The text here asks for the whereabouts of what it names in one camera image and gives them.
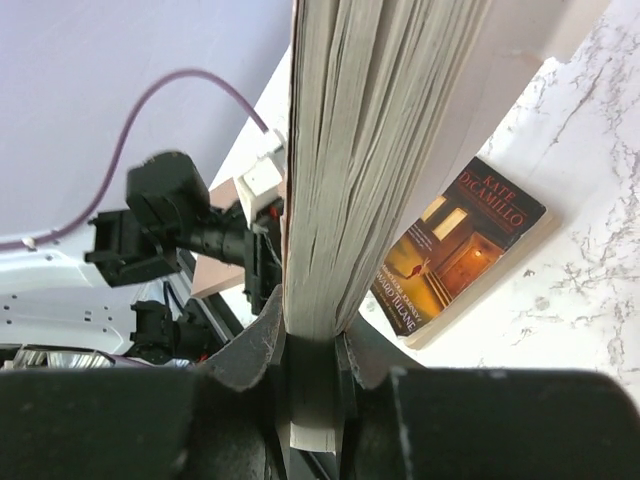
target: book cover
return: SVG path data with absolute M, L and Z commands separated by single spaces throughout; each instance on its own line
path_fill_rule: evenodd
M 404 233 L 371 287 L 396 335 L 429 325 L 494 266 L 546 208 L 475 157 Z

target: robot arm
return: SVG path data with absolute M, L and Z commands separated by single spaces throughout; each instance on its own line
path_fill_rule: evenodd
M 280 283 L 283 201 L 269 199 L 247 225 L 240 202 L 223 210 L 191 158 L 180 152 L 152 157 L 127 175 L 128 210 L 99 213 L 94 250 L 85 255 L 111 287 L 154 280 L 180 270 L 177 249 L 245 269 L 245 293 L 258 314 Z

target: marble countertop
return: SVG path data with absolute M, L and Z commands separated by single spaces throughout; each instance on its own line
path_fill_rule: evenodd
M 561 225 L 421 351 L 428 366 L 597 370 L 640 405 L 640 3 L 613 0 L 568 64 L 548 60 L 481 155 Z M 252 320 L 240 287 L 223 294 Z

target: book pages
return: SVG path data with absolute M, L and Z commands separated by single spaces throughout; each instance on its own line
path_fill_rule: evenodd
M 283 298 L 293 337 L 329 343 L 356 315 L 418 174 L 437 161 L 430 148 L 489 4 L 298 0 Z M 332 402 L 317 383 L 294 379 L 293 444 L 331 450 L 310 406 Z

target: black mechanical arm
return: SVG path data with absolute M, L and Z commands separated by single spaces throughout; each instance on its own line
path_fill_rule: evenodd
M 249 227 L 239 202 L 213 207 L 191 158 L 165 152 L 129 171 L 129 209 L 101 212 L 94 251 L 85 255 L 111 287 L 142 283 L 180 270 L 177 249 L 239 265 L 245 294 L 257 315 L 282 278 L 282 199 L 258 214 Z
M 640 478 L 639 417 L 613 380 L 426 369 L 360 317 L 323 352 L 336 454 L 305 453 L 315 468 L 303 476 L 289 430 L 301 357 L 281 305 L 277 287 L 251 327 L 189 369 L 0 375 L 0 477 Z

